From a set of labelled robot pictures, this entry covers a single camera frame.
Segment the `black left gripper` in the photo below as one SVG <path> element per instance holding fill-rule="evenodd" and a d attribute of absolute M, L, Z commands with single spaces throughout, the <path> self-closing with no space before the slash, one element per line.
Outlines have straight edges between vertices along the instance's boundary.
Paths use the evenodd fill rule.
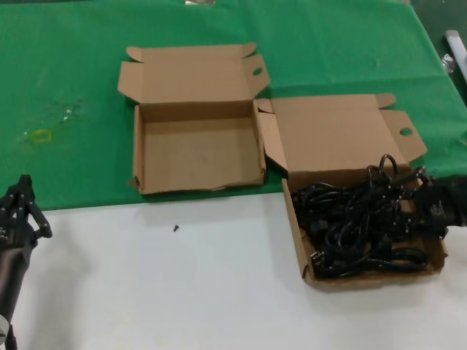
<path fill-rule="evenodd" d="M 1 198 L 1 315 L 12 318 L 36 240 L 53 236 L 50 223 L 35 202 L 30 175 L 21 175 Z M 25 219 L 31 215 L 38 229 Z"/>

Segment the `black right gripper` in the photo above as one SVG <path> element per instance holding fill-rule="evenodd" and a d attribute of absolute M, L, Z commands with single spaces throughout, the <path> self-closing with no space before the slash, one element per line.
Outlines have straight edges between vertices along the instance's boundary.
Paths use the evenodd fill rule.
<path fill-rule="evenodd" d="M 397 239 L 416 237 L 444 240 L 449 226 L 466 226 L 466 177 L 434 179 L 425 166 L 411 169 L 407 188 L 416 190 L 417 216 L 403 213 L 397 218 Z"/>

